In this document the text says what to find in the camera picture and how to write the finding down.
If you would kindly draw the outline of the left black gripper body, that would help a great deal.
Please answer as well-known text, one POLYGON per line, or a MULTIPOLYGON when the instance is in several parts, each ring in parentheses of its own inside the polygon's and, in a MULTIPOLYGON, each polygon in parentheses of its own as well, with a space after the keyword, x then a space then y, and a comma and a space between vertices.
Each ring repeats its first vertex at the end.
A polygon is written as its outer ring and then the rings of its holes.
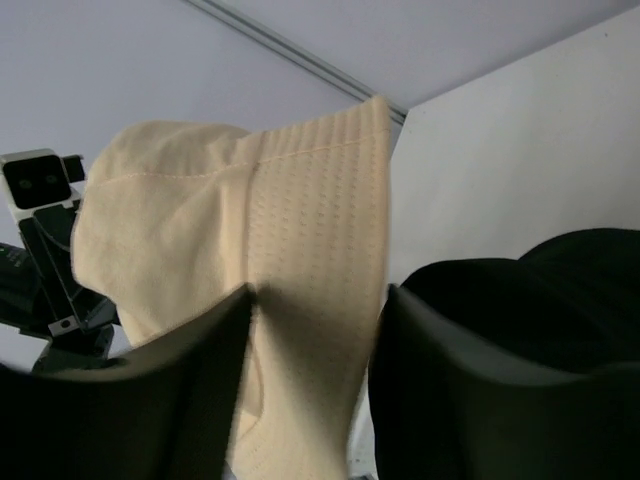
POLYGON ((76 282, 71 233, 80 202, 42 207, 17 223, 23 245, 1 245, 1 322, 47 346, 34 373, 104 368, 115 305, 76 282))

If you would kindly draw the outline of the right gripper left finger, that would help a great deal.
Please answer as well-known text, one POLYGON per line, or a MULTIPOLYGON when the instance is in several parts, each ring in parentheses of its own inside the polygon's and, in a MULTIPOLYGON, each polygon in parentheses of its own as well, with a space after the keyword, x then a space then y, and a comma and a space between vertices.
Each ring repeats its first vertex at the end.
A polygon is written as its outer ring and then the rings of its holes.
POLYGON ((249 330, 241 286, 103 367, 3 368, 2 477, 222 478, 249 330))

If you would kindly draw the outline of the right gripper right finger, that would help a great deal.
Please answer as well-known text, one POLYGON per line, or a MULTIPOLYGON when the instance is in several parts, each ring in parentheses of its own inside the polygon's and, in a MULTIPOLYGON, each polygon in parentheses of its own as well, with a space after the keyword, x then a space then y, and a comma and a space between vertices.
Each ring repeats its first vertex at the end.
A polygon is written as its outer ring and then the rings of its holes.
POLYGON ((635 479, 639 366, 519 357, 391 286, 369 363, 382 479, 635 479))

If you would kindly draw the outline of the beige hat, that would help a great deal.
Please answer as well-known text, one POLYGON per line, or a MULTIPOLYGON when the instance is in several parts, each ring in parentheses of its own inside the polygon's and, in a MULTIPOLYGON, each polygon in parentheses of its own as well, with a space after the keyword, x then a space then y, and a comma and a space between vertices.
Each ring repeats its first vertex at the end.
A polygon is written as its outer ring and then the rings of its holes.
POLYGON ((386 284, 390 118, 381 97, 285 128, 152 121, 95 160, 76 281, 138 346, 241 284, 257 293, 231 469, 344 479, 386 284))

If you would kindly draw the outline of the black hat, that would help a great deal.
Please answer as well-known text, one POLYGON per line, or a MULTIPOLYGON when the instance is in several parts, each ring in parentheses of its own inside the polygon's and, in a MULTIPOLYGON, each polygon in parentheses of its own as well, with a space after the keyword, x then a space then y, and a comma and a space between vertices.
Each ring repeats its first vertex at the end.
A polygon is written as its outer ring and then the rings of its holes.
POLYGON ((443 317, 527 360, 582 373, 639 358, 639 233, 574 231, 517 260, 450 260, 404 288, 443 317))

